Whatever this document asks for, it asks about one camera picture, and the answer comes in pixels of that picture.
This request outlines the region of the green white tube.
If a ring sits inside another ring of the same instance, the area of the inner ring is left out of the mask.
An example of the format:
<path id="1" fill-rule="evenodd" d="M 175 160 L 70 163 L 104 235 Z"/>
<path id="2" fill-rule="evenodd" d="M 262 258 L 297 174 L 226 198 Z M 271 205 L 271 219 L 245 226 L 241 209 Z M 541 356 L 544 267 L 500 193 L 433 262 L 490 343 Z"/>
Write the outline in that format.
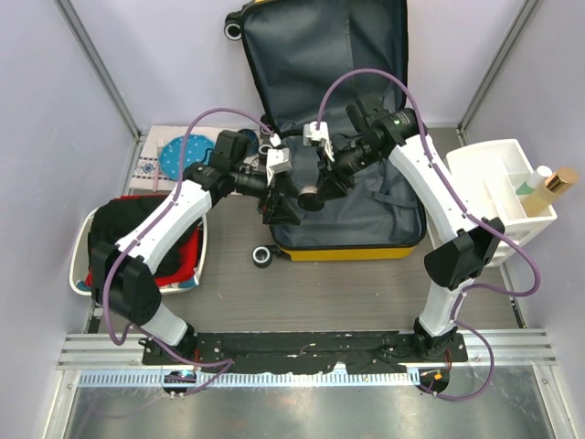
<path id="1" fill-rule="evenodd" d="M 552 176 L 552 170 L 548 166 L 538 166 L 526 180 L 516 189 L 518 196 L 527 196 Z"/>

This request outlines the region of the small round silver tin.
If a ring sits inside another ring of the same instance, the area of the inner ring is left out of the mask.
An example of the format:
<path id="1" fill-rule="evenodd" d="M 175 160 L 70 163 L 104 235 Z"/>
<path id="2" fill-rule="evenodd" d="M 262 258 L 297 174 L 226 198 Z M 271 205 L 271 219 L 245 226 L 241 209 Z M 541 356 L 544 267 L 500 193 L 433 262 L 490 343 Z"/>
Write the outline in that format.
<path id="1" fill-rule="evenodd" d="M 297 198 L 298 206 L 306 211 L 320 211 L 324 208 L 324 202 L 319 199 L 318 187 L 303 187 Z"/>

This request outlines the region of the clear amber bottle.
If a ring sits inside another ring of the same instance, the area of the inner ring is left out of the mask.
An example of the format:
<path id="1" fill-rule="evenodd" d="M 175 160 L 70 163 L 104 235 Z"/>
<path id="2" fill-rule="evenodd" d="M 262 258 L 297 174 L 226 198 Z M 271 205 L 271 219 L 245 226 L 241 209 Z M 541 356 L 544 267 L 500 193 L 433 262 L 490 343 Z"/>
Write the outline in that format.
<path id="1" fill-rule="evenodd" d="M 554 171 L 539 187 L 529 194 L 522 206 L 529 218 L 538 217 L 580 180 L 579 173 L 571 167 Z"/>

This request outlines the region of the yellow Pikachu hard suitcase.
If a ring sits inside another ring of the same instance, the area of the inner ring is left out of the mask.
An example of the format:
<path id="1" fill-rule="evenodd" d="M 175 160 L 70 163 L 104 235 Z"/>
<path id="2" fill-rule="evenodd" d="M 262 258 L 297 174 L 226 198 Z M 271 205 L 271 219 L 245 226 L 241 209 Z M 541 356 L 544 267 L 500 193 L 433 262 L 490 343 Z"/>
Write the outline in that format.
<path id="1" fill-rule="evenodd" d="M 263 121 L 290 149 L 291 179 L 317 187 L 324 151 L 303 145 L 303 126 L 328 125 L 335 151 L 360 138 L 346 109 L 380 102 L 408 109 L 408 7 L 403 1 L 251 1 L 227 14 L 225 36 L 239 41 L 264 110 Z M 344 198 L 306 211 L 301 224 L 271 227 L 291 260 L 392 260 L 409 256 L 426 233 L 424 207 L 387 159 L 354 174 Z"/>

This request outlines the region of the white plastic drawer organizer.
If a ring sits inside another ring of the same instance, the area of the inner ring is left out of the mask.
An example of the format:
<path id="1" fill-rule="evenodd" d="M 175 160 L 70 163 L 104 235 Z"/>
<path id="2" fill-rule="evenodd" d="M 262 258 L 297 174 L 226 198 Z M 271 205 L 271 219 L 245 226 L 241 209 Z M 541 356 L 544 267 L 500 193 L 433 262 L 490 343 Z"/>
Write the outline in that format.
<path id="1" fill-rule="evenodd" d="M 551 206 L 539 217 L 525 213 L 522 206 L 525 197 L 516 190 L 534 169 L 516 139 L 462 146 L 449 152 L 444 163 L 465 207 L 479 219 L 500 218 L 505 236 L 521 247 L 558 217 Z"/>

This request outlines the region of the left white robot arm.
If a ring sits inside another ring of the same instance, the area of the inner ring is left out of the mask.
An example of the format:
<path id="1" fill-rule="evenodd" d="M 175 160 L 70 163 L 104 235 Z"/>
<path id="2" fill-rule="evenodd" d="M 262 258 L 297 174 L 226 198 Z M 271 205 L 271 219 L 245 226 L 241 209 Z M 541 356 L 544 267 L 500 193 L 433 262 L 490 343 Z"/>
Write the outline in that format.
<path id="1" fill-rule="evenodd" d="M 291 153 L 277 141 L 271 138 L 264 171 L 246 172 L 249 138 L 220 132 L 207 162 L 190 164 L 144 222 L 114 244 L 101 241 L 91 251 L 92 299 L 106 314 L 122 316 L 163 342 L 164 355 L 176 365 L 193 358 L 197 332 L 164 305 L 154 275 L 187 230 L 232 192 L 257 198 L 266 224 L 299 223 L 286 203 L 297 194 L 288 175 Z"/>

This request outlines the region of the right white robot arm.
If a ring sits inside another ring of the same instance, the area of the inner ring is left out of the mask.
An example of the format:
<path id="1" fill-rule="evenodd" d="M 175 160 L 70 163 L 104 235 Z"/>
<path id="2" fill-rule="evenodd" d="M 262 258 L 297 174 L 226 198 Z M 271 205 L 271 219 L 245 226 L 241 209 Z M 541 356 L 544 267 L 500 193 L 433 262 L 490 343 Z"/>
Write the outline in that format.
<path id="1" fill-rule="evenodd" d="M 438 358 L 460 328 L 456 318 L 467 291 L 492 261 L 505 226 L 494 217 L 476 218 L 457 192 L 451 174 L 437 156 L 431 137 L 414 109 L 389 112 L 380 102 L 356 102 L 346 109 L 360 135 L 357 145 L 335 151 L 322 119 L 304 128 L 303 139 L 324 150 L 317 200 L 342 197 L 358 171 L 387 159 L 406 178 L 439 234 L 440 245 L 424 258 L 431 279 L 426 304 L 414 323 L 412 347 L 425 361 Z"/>

